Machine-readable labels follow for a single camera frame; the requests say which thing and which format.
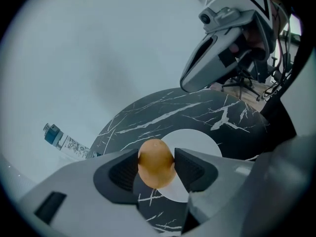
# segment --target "wooden floor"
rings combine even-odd
[[[266,90],[268,88],[268,86],[266,86],[263,83],[258,83],[257,81],[252,81],[254,87],[254,90],[256,92],[258,92],[260,94],[260,96],[262,96],[262,93],[264,90]],[[212,86],[210,87],[211,89],[214,90],[218,90],[221,91],[222,89],[222,85],[219,83],[214,83],[212,84]],[[238,86],[234,86],[234,87],[226,87],[224,88],[224,92],[234,96],[234,97],[239,97],[239,87]],[[264,99],[262,99],[262,97],[260,98],[260,101],[258,102],[256,100],[257,96],[255,94],[253,94],[251,91],[242,88],[242,95],[241,95],[241,99],[242,101],[246,102],[247,104],[251,105],[253,108],[255,108],[257,111],[261,111],[263,109],[263,107],[266,104],[266,101]]]

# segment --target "white circular disc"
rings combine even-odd
[[[180,129],[173,131],[161,139],[172,152],[174,156],[175,148],[184,148],[194,150],[207,155],[222,157],[221,150],[216,142],[203,132],[193,129]],[[189,194],[184,188],[178,174],[172,182],[158,191],[167,199],[176,202],[188,202]]]

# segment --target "bottle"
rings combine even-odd
[[[74,160],[85,160],[88,158],[100,156],[99,153],[91,151],[90,148],[80,144],[69,135],[64,134],[54,124],[51,126],[47,123],[43,130],[45,141]]]

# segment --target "brown egg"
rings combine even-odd
[[[148,140],[138,151],[138,173],[143,182],[159,189],[175,177],[174,158],[169,147],[159,139]]]

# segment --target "round table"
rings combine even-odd
[[[161,139],[179,129],[194,129],[210,136],[223,157],[245,160],[264,152],[269,128],[257,110],[226,93],[211,89],[186,93],[173,88],[127,106],[104,127],[91,150],[103,155],[138,149],[146,140]],[[146,186],[139,175],[133,192],[139,199],[139,211],[155,229],[179,235],[186,203],[167,199]]]

